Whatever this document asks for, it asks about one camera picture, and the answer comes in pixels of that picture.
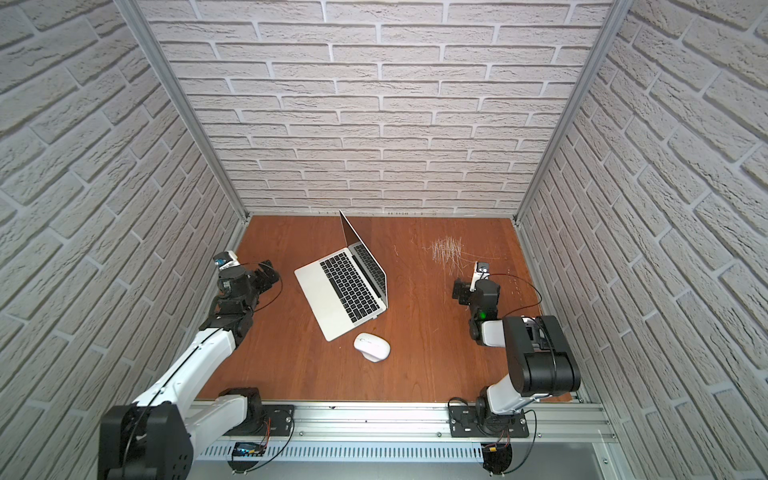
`laptop screen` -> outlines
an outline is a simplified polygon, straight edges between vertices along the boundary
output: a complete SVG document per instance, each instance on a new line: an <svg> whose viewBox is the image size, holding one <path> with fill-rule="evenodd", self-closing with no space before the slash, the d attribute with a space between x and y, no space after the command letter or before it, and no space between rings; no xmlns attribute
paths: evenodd
<svg viewBox="0 0 768 480"><path fill-rule="evenodd" d="M386 298L386 274L384 273L384 270L382 270L379 262L373 258L370 250L368 250L368 247L362 242L362 239L360 239L360 236L349 223L349 220L346 219L341 211L339 212L339 215L341 216L341 225L344 229L344 238L346 239L347 248L349 248L352 256L355 257L357 266L360 267L362 272L368 278L368 281L376 291L376 294L379 295L379 298L384 302L384 305L389 307Z"/></svg>

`cable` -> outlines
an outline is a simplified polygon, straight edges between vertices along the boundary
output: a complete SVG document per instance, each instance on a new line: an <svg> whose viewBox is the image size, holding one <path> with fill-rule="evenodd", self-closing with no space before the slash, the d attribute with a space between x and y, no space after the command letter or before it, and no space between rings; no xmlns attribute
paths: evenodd
<svg viewBox="0 0 768 480"><path fill-rule="evenodd" d="M526 282L528 285L530 285L533 290L536 291L536 296L538 297L538 302L536 302L536 303L534 303L532 305L526 305L526 306L521 306L519 308L516 308L516 309L514 309L514 310L512 310L510 312L505 313L500 318L504 318L505 316L509 315L510 313L514 313L514 312L517 312L519 310L524 310L524 309L527 309L527 308L531 308L533 306L541 305L541 300L542 300L543 297L541 296L541 292L538 291L538 288L536 288L533 283L527 281L525 278L519 277L517 275L512 275L511 273L489 273L488 275L485 276L485 278L488 278L489 276L494 276L494 275L511 276L512 278L516 278L518 280L522 280L522 281Z"/></svg>
<svg viewBox="0 0 768 480"><path fill-rule="evenodd" d="M265 309L265 308L267 308L269 305L271 305L271 304L272 304L272 302L274 302L275 300L277 300L277 297L279 297L279 296L280 296L280 294L283 292L283 276L282 276L282 275L280 275L280 272L278 272L277 270L275 270L275 267L273 267L273 266L269 265L268 263L264 263L264 262L247 262L247 263L241 263L240 265L241 265L241 266L243 266L243 265L254 265L254 264L258 264L258 265L262 265L262 266L268 266L270 269L272 269L272 271L273 271L274 273L276 273L276 274L277 274L277 279L280 281L280 291L279 291L279 292L277 292L277 295L275 295L275 298L273 298L272 300L270 300L269 302L267 302L267 303L266 303L266 305L262 305L260 308L257 308L257 309L255 309L253 312L254 312L254 313L256 313L256 312L258 312L259 310L264 310L264 309Z"/></svg>
<svg viewBox="0 0 768 480"><path fill-rule="evenodd" d="M536 411L531 409L527 412L523 412L523 415L525 415L528 412L533 412L533 420L534 420L534 427L533 427L533 442L531 442L531 446L528 447L528 451L525 453L525 457L523 457L523 461L520 462L520 465L514 467L512 470L508 470L502 475L507 475L508 473L512 473L518 468L522 467L526 460L528 460L528 456L531 454L531 450L533 450L533 445L536 443L536 434L538 433L538 419L536 418Z"/></svg>
<svg viewBox="0 0 768 480"><path fill-rule="evenodd" d="M207 342L207 341L208 341L208 339L209 339L210 337L212 337L212 336L216 335L216 334L219 332L219 330L221 330L221 328L218 328L218 329L216 329L216 330L215 330L214 332L212 332L212 333L211 333L209 336L205 337L205 338L203 339L203 341L202 341L202 342L200 342L200 345L203 345L205 342ZM127 441L127 442L126 442L126 444L125 444L125 451L123 452L123 468L122 468L122 470L123 470L123 472L122 472L122 477L123 477L123 480L125 480L125 462L128 460L128 450L131 448L131 442L132 442L132 441L133 441L133 439L134 439L134 435L136 435L136 429L138 428L138 426L139 426L139 423L141 423L141 419L142 419L142 418L144 417L144 415L146 415L146 413L149 411L150 407L152 406L152 403L153 403L153 402L154 402L154 401L157 399L157 397L158 397L158 396L160 395L160 393L163 391L163 389L164 389L164 388L165 388L165 386L168 384L168 382L170 382L170 379L172 379L172 378L174 377L174 375L176 375L176 373L177 373L177 372L178 372L178 371L181 369L181 367L183 367L183 366L184 366L184 363L187 363L187 360L189 360L189 359L192 357L192 355L194 355L194 353L195 353L197 350L198 350L198 349L194 349L194 350L192 350L192 351L190 352L190 354L189 354L189 355L187 355L187 358L185 358L185 359L184 359L184 361L183 361L183 362L181 362L181 364L180 364L178 367L176 367L176 369L174 370L174 372L173 372L173 373L171 373L171 374L168 376L168 378L167 378L167 379L165 379L165 383L163 383L163 385L161 385L161 386L160 386L160 388L159 388L159 389L157 389L157 393L155 393L155 394L154 394L154 396L152 397L152 400L150 400L150 401L149 401L149 403L147 404L147 406L145 406L145 407L144 407L144 410L142 410L142 411L141 411L141 414L139 414L139 416L136 418L136 420L134 420L134 426L133 426L133 428L131 429L131 434L128 436L128 441Z"/></svg>
<svg viewBox="0 0 768 480"><path fill-rule="evenodd" d="M288 437L288 440L286 441L286 444L283 445L283 447L280 449L280 451L278 453L275 454L274 457L270 458L266 462L264 462L264 463L259 462L256 466L251 467L251 468L249 468L247 470L235 470L233 468L232 469L232 473L242 473L242 474L251 473L254 470L258 470L261 467L267 466L271 461L273 461L275 458L279 457L281 453L283 453L283 451L286 449L286 447L290 443L291 439L293 438L293 431L296 429L296 423L293 421L293 413L290 412L290 411L286 411L286 410L283 410L283 411L287 412L290 415L290 436Z"/></svg>

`metal panel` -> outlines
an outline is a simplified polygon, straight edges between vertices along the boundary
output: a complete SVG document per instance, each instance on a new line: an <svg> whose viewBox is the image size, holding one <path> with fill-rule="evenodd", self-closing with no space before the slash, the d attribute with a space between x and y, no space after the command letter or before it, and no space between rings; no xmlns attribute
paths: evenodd
<svg viewBox="0 0 768 480"><path fill-rule="evenodd" d="M536 171L533 174L531 183L528 184L528 188L525 191L520 207L515 215L515 222L518 223L526 210L531 206L534 195L538 191L541 181L544 178L544 174L549 168L549 164L554 159L554 154L558 151L560 143L565 139L565 134L568 132L568 128L573 124L578 109L581 106L581 102L589 92L589 88L592 86L594 78L598 75L600 66L603 65L608 50L613 44L616 34L619 32L621 25L624 23L624 19L627 17L627 12L632 6L633 0L614 0L614 4L611 6L611 10L605 18L598 38L595 40L592 49L589 51L587 60L584 63L584 67L581 69L581 73L576 79L574 89L571 91L571 96L568 97L568 102L565 104L563 115L560 116L558 124L554 127L554 132L547 143L547 147L544 150L544 155L541 157L541 162Z"/></svg>
<svg viewBox="0 0 768 480"><path fill-rule="evenodd" d="M208 167L210 167L214 177L219 182L221 190L224 191L224 195L227 196L237 216L245 222L248 218L248 212L245 210L243 202L240 201L240 197L237 195L227 172L224 170L219 156L216 155L216 150L214 150L214 146L205 133L200 119L194 113L192 104L184 93L179 79L174 74L167 58L165 58L163 49L152 33L144 13L141 11L136 0L114 0L114 3L120 9L120 13L123 14L126 25L133 32L141 49L144 50L147 60L154 69L154 73L163 87L165 87L170 101L173 102L176 110L178 110L179 117L187 125L192 139L197 144L197 147L200 148L200 152L203 154L203 158Z"/></svg>

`laptop keyboard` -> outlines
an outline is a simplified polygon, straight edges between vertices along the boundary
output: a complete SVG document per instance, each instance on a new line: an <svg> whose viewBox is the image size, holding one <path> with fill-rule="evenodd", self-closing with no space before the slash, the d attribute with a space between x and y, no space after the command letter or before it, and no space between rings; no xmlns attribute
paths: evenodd
<svg viewBox="0 0 768 480"><path fill-rule="evenodd" d="M347 255L340 253L330 257L320 262L320 266L353 323L379 309Z"/></svg>
<svg viewBox="0 0 768 480"><path fill-rule="evenodd" d="M376 261L373 259L373 257L371 257L371 253L368 251L368 249L365 248L363 245L358 245L357 247L355 247L355 252L357 252L357 254L360 255L360 259L368 267L368 272L371 275L373 275L373 281L376 282L376 285L378 285L379 288L384 290L385 289L384 285L386 284L386 280L384 278L384 272L382 272L382 269L380 269L379 266L376 265Z"/></svg>

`mounting plate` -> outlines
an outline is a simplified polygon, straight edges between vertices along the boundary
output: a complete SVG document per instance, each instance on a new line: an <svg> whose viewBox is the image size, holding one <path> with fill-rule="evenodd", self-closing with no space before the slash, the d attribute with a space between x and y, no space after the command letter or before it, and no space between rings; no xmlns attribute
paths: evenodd
<svg viewBox="0 0 768 480"><path fill-rule="evenodd" d="M448 416L451 422L451 437L456 439L488 437L488 433L483 432L478 427L478 414L474 406L449 406ZM509 436L511 438L524 439L528 437L528 425L525 423L524 415L498 415L498 420L499 423L496 425L501 425L502 423L509 425Z"/></svg>

